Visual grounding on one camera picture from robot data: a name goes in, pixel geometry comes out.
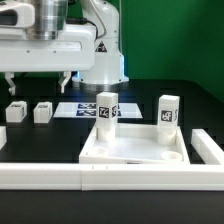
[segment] white block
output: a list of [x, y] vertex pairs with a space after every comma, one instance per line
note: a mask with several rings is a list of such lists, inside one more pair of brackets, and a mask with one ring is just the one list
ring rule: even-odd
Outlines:
[[206, 164], [224, 165], [223, 150], [203, 129], [193, 129], [191, 144]]
[[97, 164], [82, 168], [82, 190], [224, 190], [223, 166]]
[[110, 130], [104, 128], [97, 128], [97, 139], [104, 142], [115, 141], [115, 128]]
[[34, 123], [48, 123], [52, 117], [52, 103], [40, 102], [33, 110]]
[[0, 127], [0, 150], [5, 145], [6, 142], [7, 142], [6, 128]]
[[0, 177], [0, 189], [82, 189], [79, 164], [0, 163]]
[[97, 95], [96, 125], [108, 131], [117, 124], [118, 94], [102, 92]]
[[179, 96], [163, 95], [159, 98], [158, 109], [158, 143], [172, 145], [178, 123]]
[[174, 145], [176, 141], [176, 131], [169, 132], [158, 132], [158, 143], [160, 145]]
[[27, 115], [27, 103], [24, 101], [12, 102], [6, 108], [6, 121], [19, 123]]
[[159, 98], [158, 131], [173, 132], [177, 128], [179, 96], [163, 95]]

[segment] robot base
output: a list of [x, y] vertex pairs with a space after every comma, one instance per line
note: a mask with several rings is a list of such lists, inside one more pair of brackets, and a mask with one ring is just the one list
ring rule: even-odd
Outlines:
[[76, 76], [72, 77], [72, 86], [73, 88], [80, 88], [83, 90], [88, 91], [99, 91], [99, 92], [110, 92], [110, 91], [117, 91], [120, 89], [126, 89], [128, 88], [129, 84], [129, 78], [125, 77], [125, 79], [121, 80], [119, 83], [115, 84], [90, 84], [85, 83]]

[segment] white block with marker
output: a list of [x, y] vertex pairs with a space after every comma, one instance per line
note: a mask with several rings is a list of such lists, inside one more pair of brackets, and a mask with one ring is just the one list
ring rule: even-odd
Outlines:
[[118, 94], [102, 92], [97, 95], [96, 101], [97, 138], [100, 141], [112, 141], [117, 125]]
[[24, 101], [14, 101], [6, 108], [6, 121], [20, 123], [27, 115], [27, 103]]
[[179, 96], [170, 95], [163, 95], [159, 99], [157, 131], [158, 143], [161, 145], [175, 143], [179, 101]]
[[35, 107], [34, 111], [34, 123], [44, 123], [47, 124], [52, 117], [52, 103], [50, 102], [40, 102]]

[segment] cable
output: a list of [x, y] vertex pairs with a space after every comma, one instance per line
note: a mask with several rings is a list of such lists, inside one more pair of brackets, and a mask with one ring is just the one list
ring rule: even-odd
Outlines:
[[97, 38], [97, 39], [100, 39], [100, 38], [103, 38], [104, 36], [107, 35], [107, 29], [106, 29], [106, 26], [105, 26], [103, 20], [101, 19], [100, 15], [99, 15], [99, 13], [97, 12], [96, 7], [95, 7], [95, 5], [93, 4], [92, 0], [90, 0], [90, 2], [91, 2], [91, 4], [92, 4], [93, 10], [95, 11], [95, 13], [96, 13], [98, 19], [100, 20], [100, 22], [101, 22], [101, 24], [102, 24], [102, 26], [103, 26], [103, 30], [104, 30], [104, 31], [103, 31], [103, 34], [101, 34], [101, 35], [98, 36], [98, 38]]
[[98, 27], [97, 27], [97, 25], [96, 25], [95, 23], [93, 23], [92, 21], [87, 20], [87, 23], [90, 23], [90, 24], [92, 24], [93, 26], [96, 27], [96, 39], [95, 39], [95, 41], [96, 41], [96, 40], [99, 38], [99, 37], [98, 37]]

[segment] white rectangular block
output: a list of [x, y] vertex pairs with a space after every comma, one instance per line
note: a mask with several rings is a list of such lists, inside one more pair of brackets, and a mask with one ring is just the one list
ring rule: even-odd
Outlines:
[[102, 92], [97, 95], [96, 125], [110, 131], [117, 124], [118, 94]]
[[163, 95], [159, 98], [158, 131], [172, 133], [177, 128], [179, 96]]
[[179, 100], [180, 97], [170, 95], [159, 98], [157, 131], [158, 143], [161, 145], [175, 144]]
[[7, 142], [6, 128], [0, 126], [0, 150], [5, 145], [6, 142]]
[[203, 129], [193, 129], [191, 144], [206, 164], [224, 165], [223, 150]]
[[52, 117], [52, 103], [40, 102], [35, 107], [34, 111], [34, 123], [48, 123]]
[[24, 101], [12, 102], [6, 108], [6, 121], [20, 123], [27, 115], [27, 103]]

